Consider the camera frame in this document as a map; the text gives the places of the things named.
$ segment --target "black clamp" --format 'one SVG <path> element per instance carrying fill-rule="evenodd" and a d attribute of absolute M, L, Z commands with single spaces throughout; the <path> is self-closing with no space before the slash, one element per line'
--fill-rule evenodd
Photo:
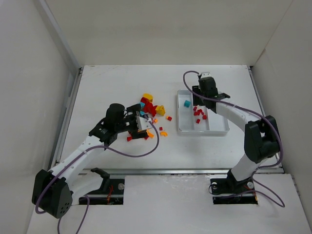
<path fill-rule="evenodd" d="M 215 79 L 213 77 L 199 78 L 199 85 L 192 86 L 192 91 L 198 95 L 201 95 L 205 98 L 211 98 L 216 100 L 222 100 L 225 98 L 230 98 L 229 95 L 218 93 L 218 89 L 215 85 Z M 193 105 L 194 106 L 206 106 L 208 109 L 216 113 L 216 102 L 203 100 L 200 97 L 193 94 Z"/>

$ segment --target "blue cube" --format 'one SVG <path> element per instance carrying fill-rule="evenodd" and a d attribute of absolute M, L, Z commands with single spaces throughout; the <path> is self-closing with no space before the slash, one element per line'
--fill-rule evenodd
<path fill-rule="evenodd" d="M 190 102 L 190 101 L 186 100 L 186 101 L 184 102 L 184 106 L 185 106 L 185 107 L 190 107 L 190 105 L 191 105 L 191 102 Z"/>

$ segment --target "orange block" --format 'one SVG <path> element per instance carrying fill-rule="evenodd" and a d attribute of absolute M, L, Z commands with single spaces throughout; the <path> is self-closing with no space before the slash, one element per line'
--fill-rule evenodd
<path fill-rule="evenodd" d="M 168 133 L 166 133 L 166 132 L 164 131 L 164 132 L 160 132 L 160 135 L 163 136 L 163 137 L 167 137 L 167 136 L 168 136 Z"/>

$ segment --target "red wire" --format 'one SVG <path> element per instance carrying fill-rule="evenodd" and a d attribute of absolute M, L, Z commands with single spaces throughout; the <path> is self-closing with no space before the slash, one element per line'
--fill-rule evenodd
<path fill-rule="evenodd" d="M 113 185 L 111 185 L 111 186 L 109 187 L 109 194 L 108 194 L 107 197 L 106 197 L 106 199 L 107 199 L 107 205 L 109 204 L 109 201 L 110 201 L 110 199 L 111 199 L 111 195 L 112 195 L 112 193 L 113 193 L 113 190 L 114 190 Z"/>

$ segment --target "yellow block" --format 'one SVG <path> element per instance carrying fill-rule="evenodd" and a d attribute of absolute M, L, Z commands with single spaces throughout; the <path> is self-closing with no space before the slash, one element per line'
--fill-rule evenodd
<path fill-rule="evenodd" d="M 156 110 L 156 113 L 161 116 L 164 116 L 166 113 L 164 106 L 157 106 L 155 110 Z"/>
<path fill-rule="evenodd" d="M 153 96 L 150 94 L 143 94 L 143 97 L 148 99 L 149 102 L 153 102 Z"/>
<path fill-rule="evenodd" d="M 164 131 L 164 132 L 160 132 L 160 135 L 163 136 L 163 137 L 167 137 L 167 136 L 168 136 L 168 133 L 166 133 L 166 132 Z"/>

